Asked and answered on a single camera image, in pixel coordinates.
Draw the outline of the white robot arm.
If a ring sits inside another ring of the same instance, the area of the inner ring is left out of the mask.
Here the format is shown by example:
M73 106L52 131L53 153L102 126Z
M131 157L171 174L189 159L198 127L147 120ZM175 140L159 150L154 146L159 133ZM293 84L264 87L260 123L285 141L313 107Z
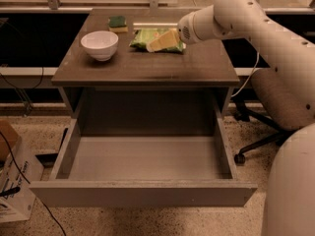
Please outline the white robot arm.
M314 44L270 19L256 0L216 0L181 18L147 49L233 37L245 38L269 64L253 73L251 85L288 132L269 175L266 236L315 236Z

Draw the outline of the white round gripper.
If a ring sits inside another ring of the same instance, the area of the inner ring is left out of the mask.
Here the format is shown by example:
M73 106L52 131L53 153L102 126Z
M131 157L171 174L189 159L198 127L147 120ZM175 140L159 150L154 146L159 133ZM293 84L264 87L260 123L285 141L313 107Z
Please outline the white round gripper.
M184 16L177 24L177 31L175 29L156 30L153 38L146 44L147 50L149 52L165 49L177 50L180 48L180 39L186 44L218 39L220 28L215 22L214 7L209 6Z

